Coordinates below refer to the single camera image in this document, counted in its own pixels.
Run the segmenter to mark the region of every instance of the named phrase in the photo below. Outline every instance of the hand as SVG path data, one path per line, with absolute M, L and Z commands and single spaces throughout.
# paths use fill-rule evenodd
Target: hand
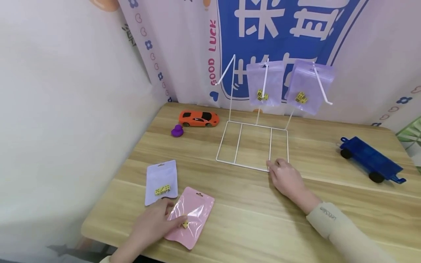
M 266 165 L 276 189 L 298 205 L 306 215 L 322 202 L 304 185 L 300 172 L 284 159 L 276 159 L 275 163 L 268 160 Z
M 170 199 L 164 198 L 147 208 L 136 219 L 129 238 L 111 256 L 111 262 L 133 262 L 144 249 L 186 221 L 187 216 L 180 216 L 171 221 L 167 220 L 173 206 L 174 203 Z

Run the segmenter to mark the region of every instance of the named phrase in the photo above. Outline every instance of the beige sleeve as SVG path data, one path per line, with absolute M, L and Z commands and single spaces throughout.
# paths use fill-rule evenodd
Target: beige sleeve
M 348 263 L 396 263 L 334 204 L 319 204 L 307 220 L 322 237 L 332 242 Z
M 111 256 L 108 256 L 108 257 L 104 258 L 103 260 L 101 260 L 100 263 L 109 263 L 110 258 L 111 258 Z

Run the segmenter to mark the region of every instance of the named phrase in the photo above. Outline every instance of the white wire rack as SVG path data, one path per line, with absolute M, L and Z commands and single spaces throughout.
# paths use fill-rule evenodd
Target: white wire rack
M 265 77 L 264 77 L 264 83 L 263 83 L 263 89 L 262 89 L 262 97 L 264 97 L 264 92 L 265 92 L 265 88 L 266 88 L 266 78 L 267 78 L 267 71 L 268 71 L 268 67 L 269 67 L 268 62 L 269 62 L 269 59 L 267 59 L 267 61 L 265 63 L 266 71 L 265 71 Z M 288 125 L 289 125 L 289 123 L 291 121 L 291 117 L 292 117 L 292 115 L 294 113 L 294 110 L 291 112 L 291 114 L 290 114 L 290 116 L 288 118 L 288 122 L 287 122 L 287 125 L 285 126 L 285 129 L 280 129 L 280 128 L 275 128 L 275 127 L 270 127 L 270 126 L 262 126 L 262 125 L 259 125 L 258 122 L 259 122 L 259 116 L 260 116 L 260 107 L 259 107 L 258 112 L 257 112 L 257 118 L 256 118 L 256 123 L 255 124 L 246 123 L 246 122 L 235 122 L 235 121 L 232 121 L 231 120 L 231 109 L 232 109 L 232 92 L 233 92 L 233 89 L 234 89 L 235 54 L 232 56 L 231 61 L 228 63 L 225 71 L 222 73 L 222 76 L 221 76 L 220 80 L 215 85 L 219 85 L 221 83 L 222 79 L 224 78 L 224 76 L 225 76 L 226 72 L 228 71 L 228 68 L 231 66 L 231 64 L 233 64 L 233 66 L 232 66 L 232 81 L 231 81 L 231 98 L 229 100 L 229 117 L 228 117 L 228 120 L 227 120 L 227 122 L 225 124 L 224 133 L 222 134 L 221 143 L 219 144 L 219 148 L 218 148 L 218 152 L 216 153 L 215 160 L 218 161 L 218 162 L 223 162 L 223 163 L 227 163 L 227 164 L 230 164 L 230 165 L 235 165 L 235 166 L 240 166 L 240 167 L 244 167 L 244 168 L 254 169 L 254 170 L 258 170 L 258 171 L 262 171 L 262 172 L 267 172 L 268 171 L 267 169 L 262 169 L 262 168 L 258 168 L 258 167 L 252 167 L 252 166 L 242 165 L 242 164 L 237 163 L 238 147 L 240 146 L 240 139 L 241 139 L 242 128 L 243 128 L 244 125 L 248 125 L 248 126 L 254 126 L 254 127 L 261 127 L 261 128 L 270 129 L 269 154 L 268 154 L 269 160 L 271 159 L 271 155 L 272 155 L 272 133 L 273 133 L 273 130 L 285 131 L 285 133 L 286 133 L 286 143 L 287 143 L 287 147 L 286 147 L 286 150 L 287 150 L 287 162 L 289 162 L 289 139 L 288 139 L 288 130 L 287 130 L 287 128 L 288 128 Z M 321 89 L 322 94 L 323 94 L 323 98 L 324 98 L 324 100 L 325 100 L 326 103 L 328 103 L 329 105 L 332 105 L 332 103 L 329 102 L 328 99 L 326 98 L 325 90 L 323 89 L 322 83 L 320 81 L 320 78 L 319 78 L 319 75 L 318 75 L 318 72 L 316 70 L 316 67 L 315 67 L 314 63 L 313 63 L 313 67 L 314 67 L 314 72 L 316 73 L 317 80 L 319 82 L 320 89 Z M 224 160 L 218 159 L 219 152 L 221 151 L 222 142 L 224 141 L 224 137 L 225 137 L 225 133 L 226 133 L 226 128 L 228 127 L 228 124 L 229 123 L 237 123 L 237 124 L 240 124 L 240 132 L 238 134 L 237 148 L 235 150 L 235 156 L 234 156 L 234 161 L 233 162 L 228 162 L 228 161 L 224 161 Z

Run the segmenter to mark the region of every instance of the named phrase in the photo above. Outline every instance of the wooden tabletop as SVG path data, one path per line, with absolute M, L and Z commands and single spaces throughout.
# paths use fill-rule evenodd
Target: wooden tabletop
M 213 128 L 171 129 L 184 109 L 213 111 Z M 122 165 L 82 226 L 85 237 L 118 247 L 145 210 L 146 167 L 177 161 L 179 194 L 190 186 L 215 198 L 202 234 L 191 252 L 161 240 L 144 255 L 167 263 L 290 262 L 338 263 L 343 259 L 309 225 L 304 214 L 270 183 L 265 172 L 216 162 L 228 110 L 168 103 Z M 232 112 L 232 120 L 253 122 L 255 112 Z M 261 114 L 259 124 L 284 128 L 288 117 Z M 220 159 L 233 161 L 240 126 L 229 123 Z M 325 202 L 336 204 L 370 238 L 400 263 L 421 258 L 421 176 L 386 128 L 293 117 L 288 128 L 290 163 Z M 404 168 L 402 185 L 376 184 L 342 158 L 341 137 L 358 136 Z M 286 158 L 285 135 L 273 133 L 272 159 Z M 244 126 L 237 163 L 265 167 L 269 130 Z

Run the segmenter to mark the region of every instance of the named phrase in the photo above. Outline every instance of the toy car wheel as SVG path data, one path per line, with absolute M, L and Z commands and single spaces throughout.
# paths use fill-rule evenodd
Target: toy car wheel
M 368 174 L 368 177 L 375 183 L 381 183 L 384 181 L 384 177 L 377 173 L 377 172 L 371 172 Z
M 351 153 L 351 151 L 350 151 L 350 150 L 348 150 L 348 149 L 342 149 L 342 150 L 341 150 L 341 156 L 342 156 L 343 158 L 345 158 L 345 159 L 349 159 L 349 158 L 351 158 L 351 157 L 352 157 L 352 153 Z

